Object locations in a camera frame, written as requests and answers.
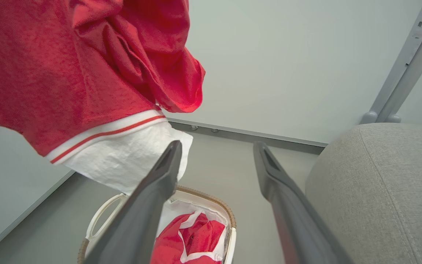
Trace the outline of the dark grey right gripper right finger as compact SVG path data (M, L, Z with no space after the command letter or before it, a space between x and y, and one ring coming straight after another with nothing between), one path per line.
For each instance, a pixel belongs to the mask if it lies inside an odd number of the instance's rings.
M271 204L287 264L351 264L346 251L264 142L253 144L259 187Z

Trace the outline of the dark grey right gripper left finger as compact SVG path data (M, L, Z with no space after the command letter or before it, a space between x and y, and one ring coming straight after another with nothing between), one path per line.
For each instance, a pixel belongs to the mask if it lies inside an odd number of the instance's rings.
M164 203L177 188L182 144L171 142L87 255L86 264L148 264Z

